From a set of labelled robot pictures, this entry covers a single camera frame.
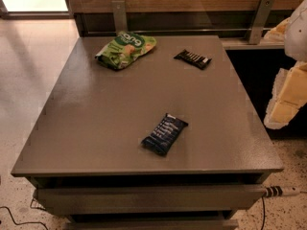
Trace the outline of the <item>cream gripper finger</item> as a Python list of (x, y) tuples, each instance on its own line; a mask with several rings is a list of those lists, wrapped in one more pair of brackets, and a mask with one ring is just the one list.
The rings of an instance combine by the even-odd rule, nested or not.
[(272, 88), (264, 125), (270, 129), (280, 129), (307, 104), (307, 63), (298, 61), (290, 70), (280, 68)]
[(290, 18), (286, 18), (283, 21), (281, 21), (274, 28), (267, 31), (264, 35), (264, 38), (269, 41), (283, 42), (289, 21)]

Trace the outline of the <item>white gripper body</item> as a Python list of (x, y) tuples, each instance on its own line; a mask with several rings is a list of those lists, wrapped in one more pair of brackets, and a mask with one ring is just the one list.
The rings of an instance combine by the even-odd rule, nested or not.
[(289, 19), (284, 48), (288, 57), (307, 61), (307, 0), (303, 0)]

